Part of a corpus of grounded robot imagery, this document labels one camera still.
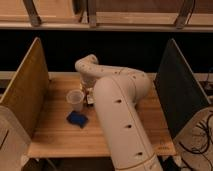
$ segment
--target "wooden panel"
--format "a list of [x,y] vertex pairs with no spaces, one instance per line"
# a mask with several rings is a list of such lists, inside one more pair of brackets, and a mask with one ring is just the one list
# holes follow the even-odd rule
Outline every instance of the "wooden panel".
[[[101,12],[178,13],[183,0],[96,0]],[[197,0],[196,13],[213,13],[211,0]]]
[[41,41],[36,38],[0,101],[1,106],[14,113],[29,136],[34,132],[48,84]]
[[[35,7],[43,22],[77,22],[82,10],[75,14],[71,0],[34,0]],[[0,21],[29,21],[22,0],[1,0]]]
[[102,12],[178,12],[183,0],[96,0]]
[[[53,78],[41,117],[28,151],[29,157],[97,157],[109,156],[94,108],[84,106],[89,122],[81,129],[66,120],[72,111],[66,102],[69,90],[79,88],[79,76]],[[137,106],[153,148],[158,155],[173,155],[175,149],[169,135],[160,102],[154,90]]]

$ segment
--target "plywood panel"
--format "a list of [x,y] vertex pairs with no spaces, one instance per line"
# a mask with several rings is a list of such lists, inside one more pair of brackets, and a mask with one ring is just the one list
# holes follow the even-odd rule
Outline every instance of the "plywood panel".
[[[100,12],[178,13],[184,0],[96,0]],[[213,13],[211,0],[196,0],[196,13]]]
[[[78,22],[83,9],[83,1],[75,13],[71,0],[34,0],[35,7],[43,22]],[[1,0],[0,21],[29,21],[22,0]]]
[[36,38],[3,94],[0,105],[9,108],[29,136],[34,127],[49,85],[41,41]]

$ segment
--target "robot arm segment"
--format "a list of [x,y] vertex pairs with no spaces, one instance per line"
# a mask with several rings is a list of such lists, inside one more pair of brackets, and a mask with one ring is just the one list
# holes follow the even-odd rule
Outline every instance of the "robot arm segment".
[[78,60],[75,67],[86,88],[95,85],[95,110],[116,170],[162,171],[135,110],[135,104],[150,89],[147,74],[131,68],[98,65],[94,55]]

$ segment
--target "wooden board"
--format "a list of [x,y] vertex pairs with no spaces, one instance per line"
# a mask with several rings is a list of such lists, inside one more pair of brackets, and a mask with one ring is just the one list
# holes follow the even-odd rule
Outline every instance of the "wooden board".
[[[170,25],[178,13],[142,13],[142,12],[97,12],[97,23],[129,25]],[[213,14],[193,14],[187,26],[212,26]]]
[[[96,0],[100,12],[176,13],[183,0]],[[211,0],[197,0],[195,13],[213,13]]]
[[[78,75],[51,80],[40,121],[29,147],[29,157],[110,156],[94,108],[84,107],[82,113],[89,122],[83,129],[66,120],[72,111],[66,102],[66,94],[71,89],[79,88],[79,83]],[[176,154],[154,87],[147,99],[138,104],[137,110],[155,152],[158,155]]]
[[[75,13],[71,0],[36,0],[34,3],[43,22],[78,22],[83,12],[82,8]],[[1,0],[0,21],[29,21],[23,1]]]
[[18,119],[30,137],[37,124],[48,85],[48,71],[41,41],[36,38],[0,100],[4,111],[9,109],[9,112],[3,113],[5,118],[10,118],[9,122],[13,126],[17,125],[14,122]]

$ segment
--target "blue sponge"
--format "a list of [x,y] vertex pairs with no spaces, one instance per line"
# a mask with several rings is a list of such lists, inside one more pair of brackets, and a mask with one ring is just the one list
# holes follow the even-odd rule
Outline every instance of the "blue sponge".
[[79,125],[81,128],[83,128],[85,124],[88,122],[88,118],[85,115],[80,114],[76,111],[72,111],[67,116],[67,120],[69,123]]

